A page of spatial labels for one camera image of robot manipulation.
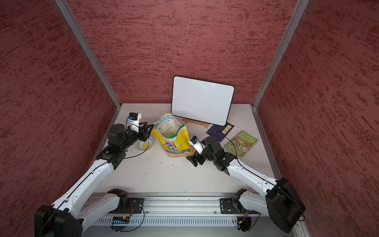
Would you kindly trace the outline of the yellow oats bag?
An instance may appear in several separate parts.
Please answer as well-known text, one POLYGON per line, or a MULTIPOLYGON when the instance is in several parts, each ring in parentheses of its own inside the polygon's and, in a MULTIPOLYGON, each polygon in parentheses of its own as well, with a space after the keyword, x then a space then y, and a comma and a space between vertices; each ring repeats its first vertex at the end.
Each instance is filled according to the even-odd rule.
POLYGON ((185 157, 194 153, 186 125, 172 114, 164 114, 154 123, 153 134, 169 157, 185 157))

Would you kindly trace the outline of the patterned breakfast bowl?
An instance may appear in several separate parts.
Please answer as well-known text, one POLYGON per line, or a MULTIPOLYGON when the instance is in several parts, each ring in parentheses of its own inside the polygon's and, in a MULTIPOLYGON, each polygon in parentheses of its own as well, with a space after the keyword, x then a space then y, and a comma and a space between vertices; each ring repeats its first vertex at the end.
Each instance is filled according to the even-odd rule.
POLYGON ((135 147, 140 151, 150 149, 154 145, 154 138, 150 136, 146 141, 138 140, 135 143, 135 147))

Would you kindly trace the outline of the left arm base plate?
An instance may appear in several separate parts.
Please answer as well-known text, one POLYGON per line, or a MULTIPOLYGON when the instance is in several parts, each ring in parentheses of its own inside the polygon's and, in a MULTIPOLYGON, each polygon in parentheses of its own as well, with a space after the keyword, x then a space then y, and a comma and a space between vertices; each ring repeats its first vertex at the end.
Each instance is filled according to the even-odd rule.
POLYGON ((126 203, 120 200, 118 207, 111 214, 141 214, 144 206, 144 198, 128 198, 126 203))

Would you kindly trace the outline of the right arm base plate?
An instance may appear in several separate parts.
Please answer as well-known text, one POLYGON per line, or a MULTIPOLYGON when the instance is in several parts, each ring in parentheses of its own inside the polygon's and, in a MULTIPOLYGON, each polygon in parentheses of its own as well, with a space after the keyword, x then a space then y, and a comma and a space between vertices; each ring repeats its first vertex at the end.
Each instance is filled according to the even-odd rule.
POLYGON ((231 198, 221 198, 219 199, 219 203, 221 214, 259 214, 253 210, 246 210, 242 205, 233 202, 231 198))

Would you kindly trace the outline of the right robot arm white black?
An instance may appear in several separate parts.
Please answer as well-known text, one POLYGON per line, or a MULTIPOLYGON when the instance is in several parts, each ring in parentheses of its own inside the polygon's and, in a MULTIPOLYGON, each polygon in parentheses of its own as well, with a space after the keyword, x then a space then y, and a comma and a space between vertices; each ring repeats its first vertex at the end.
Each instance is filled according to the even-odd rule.
POLYGON ((226 152, 214 136, 203 140, 193 136, 189 144, 196 150, 187 157, 194 166, 211 161, 220 172, 239 179, 255 190, 251 193, 240 189, 232 197, 232 204, 237 210, 266 215, 285 233, 290 233, 304 215, 306 207, 289 180, 277 180, 246 166, 238 159, 236 152, 226 152))

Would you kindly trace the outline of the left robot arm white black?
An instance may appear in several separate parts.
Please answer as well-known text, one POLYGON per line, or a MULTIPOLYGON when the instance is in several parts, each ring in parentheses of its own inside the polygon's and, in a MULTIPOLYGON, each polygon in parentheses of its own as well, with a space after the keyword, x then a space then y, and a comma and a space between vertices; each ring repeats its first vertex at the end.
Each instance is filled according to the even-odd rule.
POLYGON ((108 132, 108 145, 99 153, 89 170, 50 206, 42 205, 34 215, 36 237, 80 237, 93 223, 110 212, 130 213, 134 207, 121 189, 111 189, 94 204, 83 208, 97 187, 123 160, 137 141, 146 142, 153 124, 143 122, 129 127, 118 123, 108 132))

